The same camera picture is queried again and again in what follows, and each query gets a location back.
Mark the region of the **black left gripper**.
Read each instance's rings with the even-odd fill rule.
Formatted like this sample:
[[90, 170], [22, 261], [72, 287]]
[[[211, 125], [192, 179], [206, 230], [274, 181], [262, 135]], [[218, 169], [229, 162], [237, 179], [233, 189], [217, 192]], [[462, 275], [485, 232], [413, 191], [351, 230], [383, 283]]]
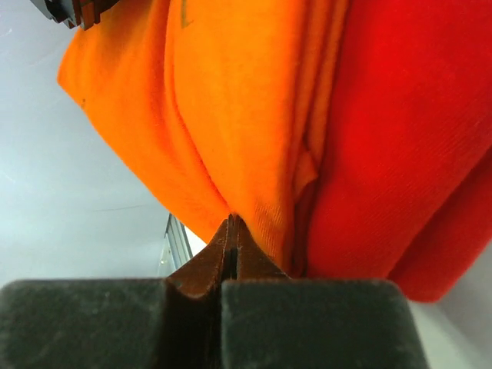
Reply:
[[88, 30], [101, 21], [101, 15], [118, 0], [31, 0], [47, 18], [67, 28]]

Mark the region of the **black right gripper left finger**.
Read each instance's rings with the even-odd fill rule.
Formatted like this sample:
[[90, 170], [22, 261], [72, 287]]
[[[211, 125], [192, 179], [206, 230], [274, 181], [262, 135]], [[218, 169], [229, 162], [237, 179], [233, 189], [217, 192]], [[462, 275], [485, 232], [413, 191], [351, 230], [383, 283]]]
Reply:
[[3, 368], [219, 368], [233, 221], [166, 278], [14, 281], [1, 289]]

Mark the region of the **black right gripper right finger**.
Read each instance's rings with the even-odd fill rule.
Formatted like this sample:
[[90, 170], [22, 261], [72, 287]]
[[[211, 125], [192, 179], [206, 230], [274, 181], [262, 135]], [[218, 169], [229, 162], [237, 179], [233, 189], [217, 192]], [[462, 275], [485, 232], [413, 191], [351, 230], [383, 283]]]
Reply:
[[245, 223], [225, 225], [225, 368], [426, 368], [407, 299], [382, 280], [288, 277]]

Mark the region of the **orange t shirt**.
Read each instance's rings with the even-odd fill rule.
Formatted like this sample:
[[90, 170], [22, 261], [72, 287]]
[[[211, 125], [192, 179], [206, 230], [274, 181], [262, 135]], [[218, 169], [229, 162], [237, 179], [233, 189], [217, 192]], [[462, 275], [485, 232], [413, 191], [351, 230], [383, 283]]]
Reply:
[[151, 193], [208, 241], [231, 213], [304, 270], [346, 1], [120, 1], [58, 82]]

